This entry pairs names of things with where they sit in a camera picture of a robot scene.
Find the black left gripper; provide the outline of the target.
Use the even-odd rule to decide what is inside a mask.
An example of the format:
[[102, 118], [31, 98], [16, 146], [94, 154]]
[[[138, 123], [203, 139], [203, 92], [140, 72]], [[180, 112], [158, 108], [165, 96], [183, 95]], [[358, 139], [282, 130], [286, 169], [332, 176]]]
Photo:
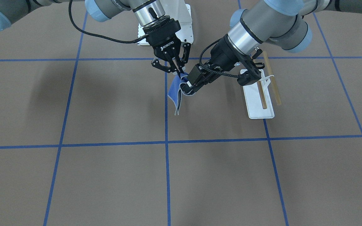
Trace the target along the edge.
[[[182, 85], [182, 91], [193, 91], [196, 93], [202, 86], [214, 82], [220, 76], [236, 78], [240, 86], [256, 83], [261, 79], [261, 63], [254, 63], [253, 60], [261, 55], [261, 49], [257, 47], [254, 49], [256, 49], [256, 53], [253, 56], [245, 55], [236, 50], [230, 40], [221, 38], [210, 51], [209, 71], [204, 69], [205, 74], [201, 82], [192, 88]], [[236, 67], [236, 63], [241, 63], [246, 71], [237, 75], [228, 73]]]

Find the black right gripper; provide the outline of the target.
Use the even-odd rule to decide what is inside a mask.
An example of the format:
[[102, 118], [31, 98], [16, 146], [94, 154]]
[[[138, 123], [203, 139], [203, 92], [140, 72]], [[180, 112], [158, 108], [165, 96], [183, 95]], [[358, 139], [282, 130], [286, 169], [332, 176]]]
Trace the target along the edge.
[[[191, 43], [181, 42], [176, 32], [181, 30], [178, 20], [161, 19], [157, 23], [143, 28], [148, 37], [146, 41], [154, 50], [154, 58], [151, 65], [165, 73], [185, 73], [185, 65], [188, 63]], [[159, 62], [163, 60], [169, 66]]]

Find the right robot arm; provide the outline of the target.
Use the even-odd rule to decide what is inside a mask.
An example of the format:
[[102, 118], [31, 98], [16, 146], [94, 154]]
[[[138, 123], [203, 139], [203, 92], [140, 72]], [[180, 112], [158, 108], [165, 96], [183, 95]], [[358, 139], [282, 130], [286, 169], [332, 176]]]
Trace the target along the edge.
[[[62, 0], [0, 0], [0, 31], [11, 27], [36, 9], [62, 3]], [[69, 0], [69, 20], [76, 30], [115, 43], [132, 44], [146, 40], [153, 48], [153, 67], [166, 73], [184, 73], [191, 44], [177, 37], [181, 25], [165, 12], [159, 0], [85, 0], [84, 3], [89, 16], [99, 22], [105, 22], [122, 12], [132, 11], [144, 34], [135, 40], [117, 40], [87, 32], [75, 23], [72, 16], [73, 1]]]

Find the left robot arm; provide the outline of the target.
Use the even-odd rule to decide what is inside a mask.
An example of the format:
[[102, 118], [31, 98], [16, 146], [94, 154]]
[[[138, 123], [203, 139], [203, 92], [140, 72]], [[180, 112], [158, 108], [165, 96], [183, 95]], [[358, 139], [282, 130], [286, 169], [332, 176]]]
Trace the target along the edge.
[[251, 9], [240, 9], [230, 19], [230, 31], [209, 45], [210, 59], [175, 76], [168, 93], [193, 95], [220, 76], [236, 78], [240, 86], [256, 83], [263, 68], [253, 62], [261, 54], [260, 44], [290, 53], [304, 50], [313, 34], [303, 16], [323, 10], [362, 14], [362, 0], [260, 0]]

